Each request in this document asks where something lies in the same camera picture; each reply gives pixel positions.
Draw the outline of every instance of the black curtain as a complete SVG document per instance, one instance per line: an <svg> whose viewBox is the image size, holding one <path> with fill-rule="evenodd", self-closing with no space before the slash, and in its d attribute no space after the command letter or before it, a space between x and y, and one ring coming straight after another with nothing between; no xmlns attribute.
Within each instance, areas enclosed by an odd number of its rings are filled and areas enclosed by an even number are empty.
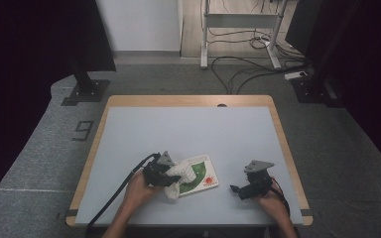
<svg viewBox="0 0 381 238"><path fill-rule="evenodd" d="M0 1L0 180L72 75L66 50L83 70L115 70L94 0Z"/></svg>

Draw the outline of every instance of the book cover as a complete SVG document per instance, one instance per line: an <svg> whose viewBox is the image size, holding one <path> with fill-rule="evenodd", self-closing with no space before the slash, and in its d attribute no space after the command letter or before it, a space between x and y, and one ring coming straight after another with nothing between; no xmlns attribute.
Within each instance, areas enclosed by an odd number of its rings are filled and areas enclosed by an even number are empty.
<svg viewBox="0 0 381 238"><path fill-rule="evenodd" d="M198 156L187 159L196 178L189 183L180 185L180 196L188 195L194 192L213 188L219 185L218 177L215 174L214 167L208 155Z"/></svg>

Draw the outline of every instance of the black monitor stand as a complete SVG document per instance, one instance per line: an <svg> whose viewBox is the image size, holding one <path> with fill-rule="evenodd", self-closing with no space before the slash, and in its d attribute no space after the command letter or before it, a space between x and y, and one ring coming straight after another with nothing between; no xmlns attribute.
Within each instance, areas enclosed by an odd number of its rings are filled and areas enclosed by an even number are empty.
<svg viewBox="0 0 381 238"><path fill-rule="evenodd" d="M76 79L76 86L70 96L63 100L62 106L76 106L78 102L101 101L109 80L91 80L72 55L68 57L68 63Z"/></svg>

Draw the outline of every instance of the white cloth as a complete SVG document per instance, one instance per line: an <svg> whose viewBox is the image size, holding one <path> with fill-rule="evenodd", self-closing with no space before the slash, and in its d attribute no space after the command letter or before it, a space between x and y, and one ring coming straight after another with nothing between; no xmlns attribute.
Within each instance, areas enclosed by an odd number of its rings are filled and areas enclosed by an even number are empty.
<svg viewBox="0 0 381 238"><path fill-rule="evenodd" d="M177 182L173 182L170 186L165 187L165 194L170 199L178 199L180 190L179 187L184 182L191 182L196 179L196 174L191 168L191 163L187 160L184 160L180 163L175 163L176 165L171 167L168 171L166 171L166 175L172 176L180 176L181 179Z"/></svg>

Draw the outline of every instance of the metal rack leg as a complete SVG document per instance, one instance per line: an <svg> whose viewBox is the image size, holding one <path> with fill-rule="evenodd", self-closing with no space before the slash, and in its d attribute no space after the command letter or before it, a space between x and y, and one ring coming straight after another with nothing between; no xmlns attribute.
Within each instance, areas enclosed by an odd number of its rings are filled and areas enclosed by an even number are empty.
<svg viewBox="0 0 381 238"><path fill-rule="evenodd" d="M202 44L200 46L200 68L208 68L208 42L206 41L208 32L208 14L209 14L209 0L205 0L205 10L203 12L203 33L202 33Z"/></svg>
<svg viewBox="0 0 381 238"><path fill-rule="evenodd" d="M281 22L283 21L283 18L284 18L284 11L286 10L286 6L287 6L287 0L284 0L283 3L281 4L281 8L278 13L277 22L275 23L274 31L271 36L271 42L267 44L266 46L268 55L270 56L270 59L274 68L281 68L280 62L278 61L278 58L276 55L277 49L275 47L275 43L277 42L277 36L278 36L278 33L280 32Z"/></svg>

